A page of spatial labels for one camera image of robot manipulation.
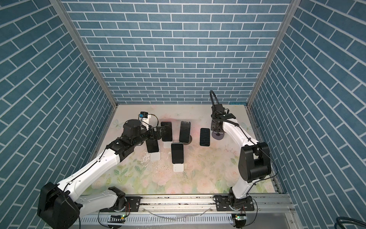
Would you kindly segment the black phone cracked screen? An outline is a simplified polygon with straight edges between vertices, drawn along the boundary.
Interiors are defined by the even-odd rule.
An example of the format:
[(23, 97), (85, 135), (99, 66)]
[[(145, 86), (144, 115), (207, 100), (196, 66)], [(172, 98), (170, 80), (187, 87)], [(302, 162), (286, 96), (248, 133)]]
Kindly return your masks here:
[(200, 129), (200, 146), (202, 147), (210, 146), (210, 129), (208, 128)]

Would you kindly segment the black phone teal edge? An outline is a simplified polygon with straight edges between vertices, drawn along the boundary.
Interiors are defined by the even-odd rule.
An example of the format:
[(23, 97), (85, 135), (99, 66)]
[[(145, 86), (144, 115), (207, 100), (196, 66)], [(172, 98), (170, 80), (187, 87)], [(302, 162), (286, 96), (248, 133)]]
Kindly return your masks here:
[(182, 143), (172, 143), (172, 163), (183, 164), (184, 163), (184, 145)]

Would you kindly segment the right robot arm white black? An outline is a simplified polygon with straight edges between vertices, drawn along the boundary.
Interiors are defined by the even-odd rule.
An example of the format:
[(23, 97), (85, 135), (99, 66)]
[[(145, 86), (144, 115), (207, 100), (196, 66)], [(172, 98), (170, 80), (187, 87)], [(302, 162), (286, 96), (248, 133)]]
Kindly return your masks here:
[(225, 135), (231, 137), (240, 147), (238, 171), (240, 177), (230, 188), (228, 200), (230, 207), (238, 210), (244, 206), (252, 187), (271, 174), (269, 146), (258, 142), (242, 129), (236, 117), (222, 104), (212, 105), (212, 137), (221, 140)]

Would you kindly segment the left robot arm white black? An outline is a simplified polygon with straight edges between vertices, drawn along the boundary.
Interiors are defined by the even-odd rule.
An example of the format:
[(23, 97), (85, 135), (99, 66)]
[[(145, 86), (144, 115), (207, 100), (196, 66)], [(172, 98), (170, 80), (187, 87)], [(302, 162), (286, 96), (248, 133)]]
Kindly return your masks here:
[(134, 149), (147, 140), (159, 140), (166, 127), (145, 126), (138, 119), (124, 123), (123, 133), (83, 168), (59, 181), (45, 184), (40, 191), (37, 215), (53, 229), (68, 229), (90, 213), (111, 209), (127, 211), (125, 193), (116, 187), (81, 197), (84, 191), (109, 169), (126, 159)]

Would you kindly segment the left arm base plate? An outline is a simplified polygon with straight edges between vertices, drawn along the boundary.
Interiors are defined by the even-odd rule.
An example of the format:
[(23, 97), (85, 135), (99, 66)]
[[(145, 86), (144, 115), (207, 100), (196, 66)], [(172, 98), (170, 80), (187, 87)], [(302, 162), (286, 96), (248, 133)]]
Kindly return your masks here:
[(118, 198), (116, 203), (110, 208), (104, 208), (100, 212), (138, 212), (140, 208), (141, 197), (125, 196)]

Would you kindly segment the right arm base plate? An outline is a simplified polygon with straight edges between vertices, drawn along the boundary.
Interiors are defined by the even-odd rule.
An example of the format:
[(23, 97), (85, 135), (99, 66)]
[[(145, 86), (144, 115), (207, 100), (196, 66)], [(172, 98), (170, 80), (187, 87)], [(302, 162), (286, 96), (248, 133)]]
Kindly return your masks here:
[(214, 195), (213, 201), (217, 211), (254, 211), (254, 202), (251, 196), (237, 199), (232, 195)]

